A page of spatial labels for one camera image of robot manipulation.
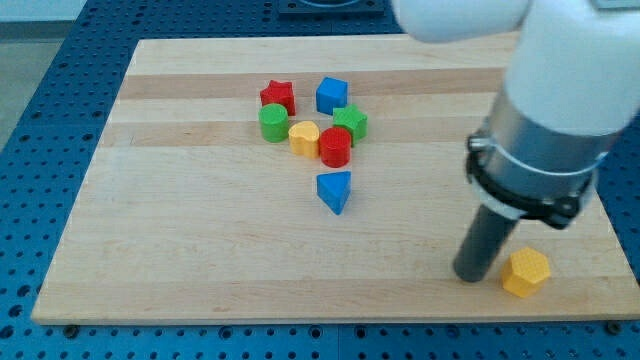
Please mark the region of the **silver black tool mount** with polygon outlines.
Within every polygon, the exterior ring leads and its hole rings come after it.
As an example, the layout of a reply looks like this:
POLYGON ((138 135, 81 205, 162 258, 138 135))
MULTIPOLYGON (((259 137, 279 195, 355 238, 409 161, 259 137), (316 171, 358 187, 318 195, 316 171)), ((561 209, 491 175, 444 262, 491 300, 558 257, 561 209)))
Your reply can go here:
POLYGON ((483 205, 511 220, 564 229, 589 203, 619 136, 560 132, 523 115, 506 91, 467 138, 466 172, 483 205))

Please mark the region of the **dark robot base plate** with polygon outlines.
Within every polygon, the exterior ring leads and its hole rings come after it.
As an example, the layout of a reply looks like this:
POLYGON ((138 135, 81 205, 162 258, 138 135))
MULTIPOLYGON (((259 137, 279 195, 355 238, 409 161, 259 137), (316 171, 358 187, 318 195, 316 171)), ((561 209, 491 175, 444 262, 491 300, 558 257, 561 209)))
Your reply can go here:
POLYGON ((333 15, 383 15, 385 0, 277 0, 281 17, 333 16, 333 15))

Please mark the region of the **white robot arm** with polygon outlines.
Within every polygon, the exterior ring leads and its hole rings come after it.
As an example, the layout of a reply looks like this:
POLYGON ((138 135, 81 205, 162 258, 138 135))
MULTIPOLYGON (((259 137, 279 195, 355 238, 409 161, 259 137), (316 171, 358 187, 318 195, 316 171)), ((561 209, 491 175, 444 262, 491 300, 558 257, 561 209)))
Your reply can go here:
POLYGON ((520 34, 491 112, 467 141, 481 204, 453 268, 477 282, 520 220, 563 229, 589 202, 599 164, 639 110, 639 5, 395 0, 392 9, 427 43, 520 34))

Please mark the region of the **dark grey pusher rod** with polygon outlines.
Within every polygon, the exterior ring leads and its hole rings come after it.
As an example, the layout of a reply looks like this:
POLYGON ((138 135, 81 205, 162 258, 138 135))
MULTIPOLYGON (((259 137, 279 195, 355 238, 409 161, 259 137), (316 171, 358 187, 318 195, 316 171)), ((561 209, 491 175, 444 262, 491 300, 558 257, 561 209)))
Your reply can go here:
POLYGON ((483 280, 518 222, 481 205, 453 261, 456 275, 470 283, 483 280))

